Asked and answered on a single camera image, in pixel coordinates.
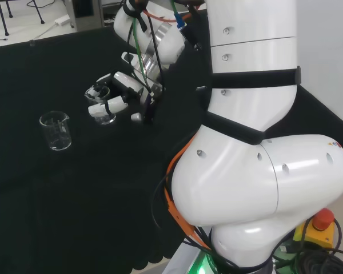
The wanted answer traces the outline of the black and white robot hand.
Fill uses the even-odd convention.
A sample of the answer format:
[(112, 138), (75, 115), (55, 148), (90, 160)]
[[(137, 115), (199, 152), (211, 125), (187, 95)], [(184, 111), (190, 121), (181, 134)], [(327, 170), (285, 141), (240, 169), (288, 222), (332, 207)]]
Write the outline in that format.
[(88, 112), (102, 125), (114, 122), (117, 114), (132, 103), (139, 103), (142, 110), (132, 114), (131, 120), (152, 124), (161, 95), (162, 86), (159, 83), (152, 80), (145, 83), (121, 71), (104, 75), (85, 91), (85, 98), (90, 104)]

